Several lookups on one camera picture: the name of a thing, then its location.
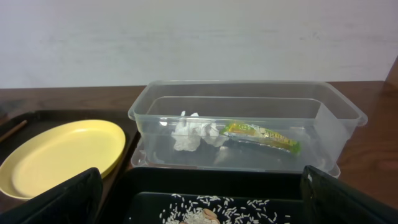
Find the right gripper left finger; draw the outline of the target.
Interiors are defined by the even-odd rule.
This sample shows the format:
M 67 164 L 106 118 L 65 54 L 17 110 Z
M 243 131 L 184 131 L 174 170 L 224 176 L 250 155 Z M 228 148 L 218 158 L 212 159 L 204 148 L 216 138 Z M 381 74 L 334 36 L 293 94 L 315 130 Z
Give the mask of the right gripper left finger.
M 1 214 L 1 224 L 94 223 L 103 182 L 92 167 Z

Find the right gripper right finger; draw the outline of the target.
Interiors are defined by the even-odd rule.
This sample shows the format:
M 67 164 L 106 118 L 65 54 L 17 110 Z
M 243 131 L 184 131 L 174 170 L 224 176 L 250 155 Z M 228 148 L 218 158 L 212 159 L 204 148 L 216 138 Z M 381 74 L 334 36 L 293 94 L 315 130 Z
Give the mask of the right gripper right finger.
M 397 224 L 397 210 L 314 166 L 303 170 L 300 188 L 309 223 Z

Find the yellow plate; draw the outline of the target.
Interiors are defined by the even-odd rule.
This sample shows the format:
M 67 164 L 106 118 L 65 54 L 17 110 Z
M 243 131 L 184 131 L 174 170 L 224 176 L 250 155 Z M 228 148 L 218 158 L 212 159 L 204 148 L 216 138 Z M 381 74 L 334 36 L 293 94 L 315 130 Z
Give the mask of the yellow plate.
M 44 131 L 17 147 L 1 164 L 1 192 L 30 200 L 95 167 L 106 177 L 126 143 L 122 128 L 110 121 L 74 121 Z

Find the wooden chopstick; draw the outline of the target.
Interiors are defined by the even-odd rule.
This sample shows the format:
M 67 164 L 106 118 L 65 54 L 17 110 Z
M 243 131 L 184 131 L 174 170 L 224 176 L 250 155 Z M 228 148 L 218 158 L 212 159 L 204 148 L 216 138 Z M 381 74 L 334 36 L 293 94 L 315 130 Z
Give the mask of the wooden chopstick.
M 0 142 L 5 141 L 8 137 L 12 136 L 18 130 L 22 129 L 27 124 L 27 120 L 23 120 L 18 125 L 14 126 L 0 137 Z

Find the green orange snack wrapper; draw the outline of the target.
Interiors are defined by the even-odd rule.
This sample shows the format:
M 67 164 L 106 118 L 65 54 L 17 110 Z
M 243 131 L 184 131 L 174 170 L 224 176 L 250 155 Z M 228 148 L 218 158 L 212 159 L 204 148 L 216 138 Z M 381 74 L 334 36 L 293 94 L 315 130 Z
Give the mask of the green orange snack wrapper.
M 267 146 L 291 154 L 299 154 L 301 151 L 301 145 L 298 141 L 255 124 L 230 123 L 219 134 L 234 141 Z

